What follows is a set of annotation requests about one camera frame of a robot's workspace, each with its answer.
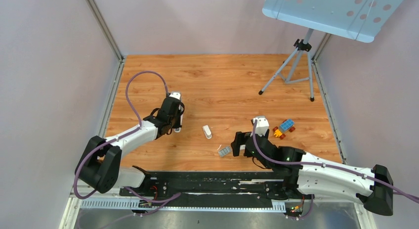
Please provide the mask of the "white stapler part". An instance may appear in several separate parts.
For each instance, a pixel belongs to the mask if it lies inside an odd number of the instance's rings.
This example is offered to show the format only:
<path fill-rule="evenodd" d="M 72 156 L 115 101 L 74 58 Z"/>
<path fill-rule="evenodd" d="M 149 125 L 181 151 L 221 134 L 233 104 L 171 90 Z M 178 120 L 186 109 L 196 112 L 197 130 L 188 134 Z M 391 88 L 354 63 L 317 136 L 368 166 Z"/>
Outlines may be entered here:
<path fill-rule="evenodd" d="M 210 127 L 208 125 L 204 125 L 202 128 L 203 128 L 203 132 L 204 132 L 205 137 L 207 139 L 211 139 L 212 138 L 212 132 L 210 130 Z"/>

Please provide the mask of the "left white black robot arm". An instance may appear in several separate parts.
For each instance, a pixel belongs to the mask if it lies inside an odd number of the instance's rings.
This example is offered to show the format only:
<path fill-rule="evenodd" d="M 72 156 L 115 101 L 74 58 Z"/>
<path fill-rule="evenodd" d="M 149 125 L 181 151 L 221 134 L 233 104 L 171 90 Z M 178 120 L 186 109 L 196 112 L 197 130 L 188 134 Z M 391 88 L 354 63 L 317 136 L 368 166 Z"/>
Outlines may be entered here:
<path fill-rule="evenodd" d="M 82 180 L 99 193 L 114 187 L 132 187 L 138 195 L 147 195 L 151 191 L 147 172 L 136 166 L 122 167 L 121 160 L 145 143 L 180 132 L 184 108 L 181 94 L 172 92 L 161 107 L 134 127 L 107 138 L 92 137 L 75 169 L 75 180 Z"/>

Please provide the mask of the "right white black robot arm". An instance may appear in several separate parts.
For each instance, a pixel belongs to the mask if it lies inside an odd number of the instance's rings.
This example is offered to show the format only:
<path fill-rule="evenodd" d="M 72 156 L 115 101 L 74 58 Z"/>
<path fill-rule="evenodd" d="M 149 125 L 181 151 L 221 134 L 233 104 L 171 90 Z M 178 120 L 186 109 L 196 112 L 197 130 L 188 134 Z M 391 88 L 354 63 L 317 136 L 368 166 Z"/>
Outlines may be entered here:
<path fill-rule="evenodd" d="M 253 138 L 250 132 L 237 132 L 231 148 L 234 156 L 242 151 L 283 176 L 282 191 L 288 198 L 326 196 L 361 204 L 378 215 L 393 215 L 393 180 L 383 165 L 343 165 L 295 147 L 276 146 L 266 137 Z"/>

